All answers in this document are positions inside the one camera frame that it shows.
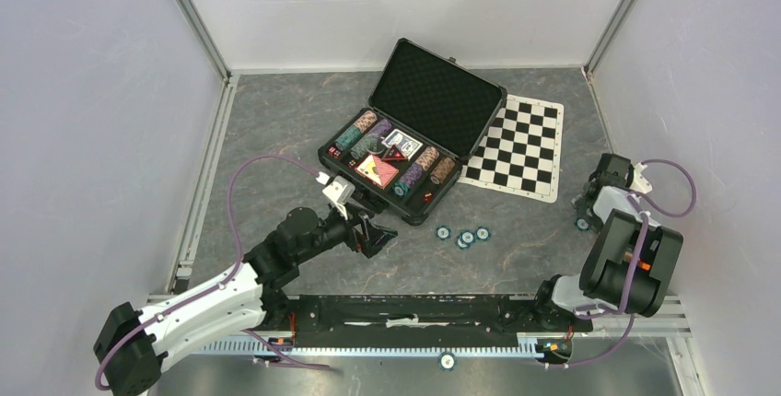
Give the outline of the black red all-in triangle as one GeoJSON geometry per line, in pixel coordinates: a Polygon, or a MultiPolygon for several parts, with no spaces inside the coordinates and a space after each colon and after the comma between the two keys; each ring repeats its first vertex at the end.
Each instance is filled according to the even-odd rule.
{"type": "Polygon", "coordinates": [[[407,161],[407,156],[396,145],[391,145],[382,154],[381,160],[384,162],[403,162],[407,161]]]}

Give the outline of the green yellow blue chip stack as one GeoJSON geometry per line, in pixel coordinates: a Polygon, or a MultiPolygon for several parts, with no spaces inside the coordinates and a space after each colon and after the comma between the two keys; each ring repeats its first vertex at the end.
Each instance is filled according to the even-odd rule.
{"type": "Polygon", "coordinates": [[[372,140],[383,140],[383,138],[373,136],[362,136],[358,142],[350,149],[350,155],[354,159],[360,159],[367,154],[366,146],[372,140]]]}

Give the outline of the clear dealer button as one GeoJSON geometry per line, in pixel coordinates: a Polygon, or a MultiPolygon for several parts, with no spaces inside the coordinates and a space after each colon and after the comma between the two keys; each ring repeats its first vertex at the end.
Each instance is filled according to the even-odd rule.
{"type": "Polygon", "coordinates": [[[386,152],[387,147],[382,144],[381,140],[372,140],[366,146],[366,151],[370,155],[382,156],[386,152]]]}

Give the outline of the orange blue poker chip stack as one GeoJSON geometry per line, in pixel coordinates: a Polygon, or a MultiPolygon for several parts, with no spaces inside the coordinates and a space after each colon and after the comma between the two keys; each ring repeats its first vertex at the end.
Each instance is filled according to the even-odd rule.
{"type": "Polygon", "coordinates": [[[439,151],[434,146],[426,147],[414,163],[422,168],[423,171],[429,170],[431,165],[437,161],[439,151]]]}

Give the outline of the brown poker chip stack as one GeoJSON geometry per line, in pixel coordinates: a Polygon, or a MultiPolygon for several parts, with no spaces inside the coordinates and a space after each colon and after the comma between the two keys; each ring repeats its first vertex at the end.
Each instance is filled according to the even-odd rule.
{"type": "Polygon", "coordinates": [[[438,161],[430,173],[429,179],[436,185],[441,184],[447,179],[451,171],[455,168],[455,161],[449,157],[443,157],[438,161]]]}

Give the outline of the teal poker chip stack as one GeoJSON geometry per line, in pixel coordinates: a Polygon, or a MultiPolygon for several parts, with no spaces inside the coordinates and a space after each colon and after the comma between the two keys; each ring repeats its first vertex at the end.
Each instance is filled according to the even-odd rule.
{"type": "Polygon", "coordinates": [[[344,151],[359,139],[362,134],[363,132],[357,126],[350,125],[336,138],[334,146],[339,151],[344,151]]]}

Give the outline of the purple poker chip stack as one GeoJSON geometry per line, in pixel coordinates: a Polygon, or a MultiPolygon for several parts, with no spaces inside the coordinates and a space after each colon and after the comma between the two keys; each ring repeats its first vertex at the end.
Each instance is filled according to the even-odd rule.
{"type": "Polygon", "coordinates": [[[368,132],[367,136],[384,138],[391,130],[392,123],[387,119],[378,121],[368,132]]]}

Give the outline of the pink poker chip stack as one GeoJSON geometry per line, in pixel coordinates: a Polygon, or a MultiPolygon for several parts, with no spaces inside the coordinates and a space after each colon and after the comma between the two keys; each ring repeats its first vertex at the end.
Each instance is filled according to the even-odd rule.
{"type": "Polygon", "coordinates": [[[371,127],[378,120],[378,116],[374,111],[364,111],[353,123],[353,126],[361,133],[364,134],[369,127],[371,127]]]}

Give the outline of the black poker case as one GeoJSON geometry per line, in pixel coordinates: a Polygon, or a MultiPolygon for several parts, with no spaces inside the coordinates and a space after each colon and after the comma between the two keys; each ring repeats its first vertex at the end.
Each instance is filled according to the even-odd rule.
{"type": "Polygon", "coordinates": [[[400,39],[367,100],[367,106],[321,146],[317,156],[325,168],[355,185],[353,196],[361,205],[375,213],[391,211],[407,224],[420,226],[461,175],[506,102],[507,91],[498,84],[476,75],[452,59],[430,52],[410,40],[400,39]],[[387,119],[393,125],[392,130],[401,129],[423,143],[407,161],[389,162],[399,169],[399,173],[385,189],[356,172],[357,165],[370,154],[355,159],[355,167],[348,166],[349,161],[354,159],[350,149],[361,137],[348,149],[340,151],[342,156],[339,159],[329,154],[329,148],[335,147],[336,138],[364,111],[374,111],[378,120],[361,137],[378,121],[387,119]],[[393,192],[394,184],[428,146],[434,146],[439,151],[437,161],[403,198],[398,197],[393,192]],[[453,159],[455,168],[445,181],[436,185],[429,176],[443,157],[453,159]],[[424,200],[427,192],[433,193],[428,202],[424,200]]]}

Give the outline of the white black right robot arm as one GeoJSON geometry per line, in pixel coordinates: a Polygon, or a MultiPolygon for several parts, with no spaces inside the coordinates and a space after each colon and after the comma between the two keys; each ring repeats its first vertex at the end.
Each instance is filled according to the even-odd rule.
{"type": "Polygon", "coordinates": [[[579,274],[543,282],[531,306],[545,330],[607,315],[651,317],[664,302],[683,236],[652,217],[647,163],[604,153],[573,199],[576,226],[597,239],[579,274]]]}

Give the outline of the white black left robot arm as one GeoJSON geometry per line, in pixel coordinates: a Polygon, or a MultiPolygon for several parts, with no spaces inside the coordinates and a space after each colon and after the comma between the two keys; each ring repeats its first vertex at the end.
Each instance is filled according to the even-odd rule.
{"type": "Polygon", "coordinates": [[[289,317],[283,288],[302,263],[345,245],[371,258],[397,231],[372,223],[372,213],[349,204],[320,218],[292,209],[261,243],[209,281],[156,304],[135,309],[124,302],[109,313],[93,352],[95,386],[114,395],[150,389],[186,355],[234,332],[282,327],[289,317]]]}

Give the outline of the red playing card deck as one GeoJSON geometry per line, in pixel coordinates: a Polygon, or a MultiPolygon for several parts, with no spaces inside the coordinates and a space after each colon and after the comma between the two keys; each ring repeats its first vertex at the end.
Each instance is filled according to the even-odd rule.
{"type": "Polygon", "coordinates": [[[399,169],[376,155],[367,155],[357,165],[356,172],[381,189],[385,189],[396,178],[399,169]]]}

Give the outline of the black white chessboard mat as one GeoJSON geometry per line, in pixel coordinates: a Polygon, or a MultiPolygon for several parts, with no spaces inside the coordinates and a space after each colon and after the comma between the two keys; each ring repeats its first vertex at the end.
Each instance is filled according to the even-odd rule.
{"type": "Polygon", "coordinates": [[[509,95],[459,182],[552,204],[559,194],[564,105],[509,95]]]}

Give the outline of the blue playing card deck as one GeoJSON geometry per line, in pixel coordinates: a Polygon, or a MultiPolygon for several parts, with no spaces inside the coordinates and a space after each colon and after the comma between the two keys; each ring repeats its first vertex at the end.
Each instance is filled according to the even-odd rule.
{"type": "Polygon", "coordinates": [[[407,159],[413,157],[423,146],[422,142],[401,129],[392,130],[381,143],[386,147],[398,147],[407,159]]]}

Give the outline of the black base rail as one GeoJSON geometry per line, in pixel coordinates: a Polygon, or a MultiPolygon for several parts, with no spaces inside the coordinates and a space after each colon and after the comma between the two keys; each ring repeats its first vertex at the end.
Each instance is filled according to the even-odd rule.
{"type": "Polygon", "coordinates": [[[591,322],[516,295],[301,295],[255,325],[297,347],[511,347],[518,334],[589,333],[591,322]]]}

